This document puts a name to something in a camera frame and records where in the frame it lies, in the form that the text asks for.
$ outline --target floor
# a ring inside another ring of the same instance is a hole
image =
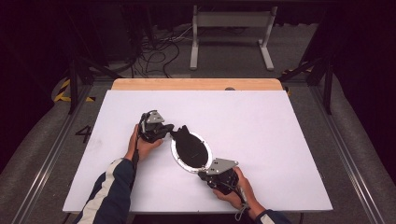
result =
[[[179,34],[189,27],[178,27]],[[196,71],[189,69],[191,34],[187,32],[184,39],[175,40],[179,41],[175,45],[165,45],[163,50],[147,49],[145,60],[140,59],[132,66],[133,70],[120,74],[124,77],[165,77],[165,69],[170,77],[184,78],[280,77],[284,70],[298,65],[316,28],[315,24],[274,27],[268,43],[275,66],[273,72],[265,69],[257,45],[262,30],[235,28],[200,31]],[[159,38],[167,35],[157,34]],[[113,63],[111,68],[117,66],[122,64]],[[95,77],[92,86],[79,87],[83,103],[77,111],[68,115],[70,103],[56,102],[25,137],[0,175],[0,223],[71,223],[76,216],[62,211],[87,144],[84,136],[76,133],[84,133],[87,125],[94,126],[106,90],[112,84],[107,77]],[[396,223],[396,187],[337,79],[333,81],[332,115],[329,116],[320,104],[322,83],[318,87],[308,87],[305,77],[306,74],[300,74],[283,85],[290,88],[291,104],[322,174],[333,211],[304,213],[304,223]],[[54,88],[53,97],[63,83],[64,80],[60,80]],[[95,101],[86,102],[87,96],[95,97]],[[285,215],[292,223],[300,220],[299,213]],[[166,223],[173,218],[177,217],[130,215],[129,223],[148,220],[151,221],[147,223]]]

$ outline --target white tabletop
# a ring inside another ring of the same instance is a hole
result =
[[[201,135],[214,158],[239,161],[256,198],[277,211],[332,210],[284,91],[108,91],[81,159],[65,212],[78,212],[96,178],[123,157],[142,113]],[[130,210],[136,213],[234,213],[171,154],[171,139],[139,162]]]

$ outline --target dark jacket sleeve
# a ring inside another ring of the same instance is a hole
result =
[[[282,213],[273,210],[263,211],[256,217],[254,222],[256,224],[291,224]]]
[[[136,174],[134,160],[113,161],[96,180],[89,200],[73,223],[125,223],[131,206],[131,190]]]

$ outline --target white stand leg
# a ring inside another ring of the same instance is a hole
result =
[[[198,24],[197,24],[197,6],[194,6],[192,16],[192,49],[191,49],[191,60],[190,70],[197,70],[198,68]]]
[[[198,40],[196,45],[192,45],[191,49],[191,60],[190,60],[190,70],[197,70],[198,68]]]
[[[268,52],[267,43],[270,38],[272,26],[274,24],[277,7],[271,8],[271,17],[267,22],[264,39],[259,40],[260,50],[262,51],[262,57],[264,58],[265,66],[268,71],[274,71],[274,65],[271,61],[270,53]]]
[[[262,39],[259,40],[260,50],[262,51],[262,57],[264,58],[265,66],[268,71],[274,71],[274,65],[272,63],[270,53],[267,47],[262,47]]]

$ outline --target black object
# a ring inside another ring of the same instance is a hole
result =
[[[207,182],[207,185],[212,189],[217,189],[224,195],[235,191],[236,184],[239,181],[238,175],[233,168],[226,170],[219,175],[209,175],[207,172],[198,172],[198,176]]]
[[[165,120],[157,110],[151,110],[142,114],[139,121],[138,135],[149,143],[154,143],[158,139],[164,138],[167,133],[171,132],[175,125],[163,125]]]
[[[208,160],[205,144],[191,134],[186,125],[177,132],[171,132],[171,135],[176,141],[177,155],[186,165],[192,168],[205,167]]]

